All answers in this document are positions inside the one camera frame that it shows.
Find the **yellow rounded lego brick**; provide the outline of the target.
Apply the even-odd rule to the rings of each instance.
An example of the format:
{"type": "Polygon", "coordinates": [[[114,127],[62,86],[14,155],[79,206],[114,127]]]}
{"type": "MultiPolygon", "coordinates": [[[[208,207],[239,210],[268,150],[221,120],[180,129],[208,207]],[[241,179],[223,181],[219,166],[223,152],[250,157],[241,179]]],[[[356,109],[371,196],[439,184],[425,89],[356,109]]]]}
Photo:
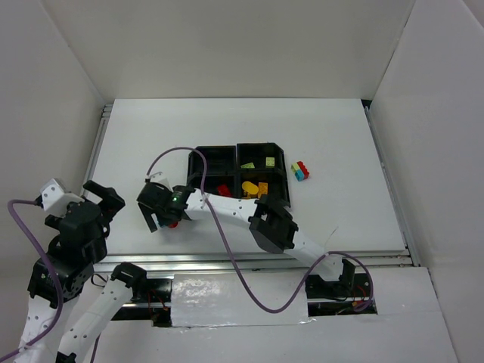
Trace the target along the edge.
{"type": "Polygon", "coordinates": [[[259,186],[251,181],[244,181],[241,184],[244,199],[257,198],[259,194],[259,186]]]}

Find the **lime green lego plate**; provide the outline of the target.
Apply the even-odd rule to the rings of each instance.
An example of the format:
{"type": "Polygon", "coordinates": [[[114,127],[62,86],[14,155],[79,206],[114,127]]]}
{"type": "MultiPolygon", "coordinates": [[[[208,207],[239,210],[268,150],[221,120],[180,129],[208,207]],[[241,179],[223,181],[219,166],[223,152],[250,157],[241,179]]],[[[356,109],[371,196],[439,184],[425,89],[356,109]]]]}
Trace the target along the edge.
{"type": "Polygon", "coordinates": [[[266,157],[265,158],[265,167],[266,168],[275,167],[275,158],[274,157],[266,157]]]}

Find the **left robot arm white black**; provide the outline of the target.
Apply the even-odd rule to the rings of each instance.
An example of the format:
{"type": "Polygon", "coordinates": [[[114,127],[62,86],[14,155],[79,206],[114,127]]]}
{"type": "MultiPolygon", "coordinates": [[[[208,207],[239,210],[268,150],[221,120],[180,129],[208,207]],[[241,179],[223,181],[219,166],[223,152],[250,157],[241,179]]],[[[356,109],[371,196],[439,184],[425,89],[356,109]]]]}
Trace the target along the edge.
{"type": "Polygon", "coordinates": [[[74,325],[67,324],[95,264],[107,255],[110,223],[125,206],[113,188],[93,181],[84,188],[99,202],[68,191],[56,178],[41,187],[33,205],[43,209],[45,224],[57,231],[48,249],[39,245],[16,213],[18,200],[8,202],[8,211],[40,255],[27,288],[28,312],[15,362],[82,362],[124,304],[150,296],[147,272],[122,262],[91,307],[74,325]]]}

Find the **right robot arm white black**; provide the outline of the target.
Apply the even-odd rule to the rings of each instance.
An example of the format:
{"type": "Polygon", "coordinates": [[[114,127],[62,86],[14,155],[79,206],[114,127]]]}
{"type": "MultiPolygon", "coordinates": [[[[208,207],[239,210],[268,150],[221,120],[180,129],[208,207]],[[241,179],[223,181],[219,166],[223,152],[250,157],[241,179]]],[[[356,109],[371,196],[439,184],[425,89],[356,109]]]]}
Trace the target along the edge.
{"type": "Polygon", "coordinates": [[[341,255],[333,255],[306,237],[292,215],[274,197],[236,199],[207,194],[200,189],[177,185],[169,189],[156,182],[146,182],[137,202],[150,231],[181,220],[204,220],[210,217],[247,228],[259,249],[284,254],[312,269],[328,289],[352,288],[354,265],[341,255]]]}

